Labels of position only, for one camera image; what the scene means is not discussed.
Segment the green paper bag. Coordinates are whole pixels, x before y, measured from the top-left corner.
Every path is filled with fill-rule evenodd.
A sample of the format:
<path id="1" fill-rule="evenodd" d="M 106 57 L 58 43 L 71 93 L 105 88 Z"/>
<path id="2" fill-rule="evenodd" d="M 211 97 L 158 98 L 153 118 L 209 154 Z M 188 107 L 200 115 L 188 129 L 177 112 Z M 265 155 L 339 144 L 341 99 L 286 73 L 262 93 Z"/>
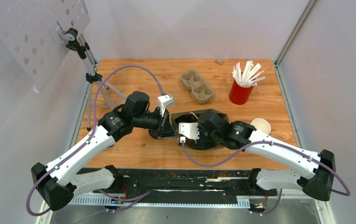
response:
<path id="1" fill-rule="evenodd" d="M 197 122 L 198 118 L 200 115 L 202 115 L 204 112 L 211 110 L 212 112 L 217 113 L 220 115 L 221 118 L 223 118 L 225 121 L 229 122 L 228 116 L 218 110 L 215 109 L 204 109 L 204 110 L 196 110 L 193 111 L 193 113 L 196 115 L 197 118 L 195 118 L 194 115 L 192 115 L 192 112 L 180 112 L 180 113 L 173 113 L 171 115 L 171 124 L 172 127 L 175 129 L 176 133 L 178 133 L 179 130 L 179 123 L 194 123 Z M 199 131 L 199 139 L 198 140 L 187 140 L 185 143 L 187 148 L 191 148 L 194 150 L 208 150 L 211 148 L 221 148 L 219 146 L 219 143 L 217 143 L 215 140 L 213 140 L 211 137 L 209 137 L 206 133 L 204 133 L 203 130 Z"/>

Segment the cardboard cup carrier stack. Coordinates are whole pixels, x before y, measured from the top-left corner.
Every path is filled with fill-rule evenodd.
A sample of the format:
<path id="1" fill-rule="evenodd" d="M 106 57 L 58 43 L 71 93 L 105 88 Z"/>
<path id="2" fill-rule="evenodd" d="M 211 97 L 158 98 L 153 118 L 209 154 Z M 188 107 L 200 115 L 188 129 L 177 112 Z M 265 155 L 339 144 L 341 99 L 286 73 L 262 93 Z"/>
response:
<path id="1" fill-rule="evenodd" d="M 194 100 L 199 104 L 205 104 L 214 96 L 214 90 L 206 83 L 196 70 L 188 70 L 180 77 L 183 86 L 191 91 Z"/>

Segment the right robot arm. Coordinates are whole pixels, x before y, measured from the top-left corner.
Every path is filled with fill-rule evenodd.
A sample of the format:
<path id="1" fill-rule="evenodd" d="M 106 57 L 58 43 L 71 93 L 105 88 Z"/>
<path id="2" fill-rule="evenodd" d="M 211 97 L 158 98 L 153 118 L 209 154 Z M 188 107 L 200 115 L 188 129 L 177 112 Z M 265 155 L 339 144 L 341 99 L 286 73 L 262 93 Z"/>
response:
<path id="1" fill-rule="evenodd" d="M 270 189 L 295 189 L 316 200 L 330 199 L 336 171 L 331 151 L 318 153 L 292 146 L 246 122 L 228 122 L 211 110 L 202 113 L 195 123 L 179 125 L 179 133 L 190 140 L 211 139 L 226 148 L 257 154 L 289 168 L 252 169 L 247 190 L 253 195 Z"/>

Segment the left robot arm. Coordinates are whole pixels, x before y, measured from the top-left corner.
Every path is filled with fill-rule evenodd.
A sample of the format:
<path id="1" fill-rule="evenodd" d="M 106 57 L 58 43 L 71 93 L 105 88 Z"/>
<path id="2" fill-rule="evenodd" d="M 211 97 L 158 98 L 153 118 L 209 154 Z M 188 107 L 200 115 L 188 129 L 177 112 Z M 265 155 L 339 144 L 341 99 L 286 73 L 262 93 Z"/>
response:
<path id="1" fill-rule="evenodd" d="M 104 149 L 113 146 L 134 128 L 148 129 L 155 138 L 175 137 L 167 107 L 174 104 L 170 94 L 157 98 L 157 107 L 149 111 L 150 98 L 141 91 L 130 94 L 125 103 L 115 107 L 99 119 L 86 138 L 79 141 L 60 157 L 31 168 L 35 189 L 52 211 L 65 207 L 79 195 L 99 189 L 112 193 L 123 187 L 123 175 L 113 165 L 95 172 L 78 172 Z"/>

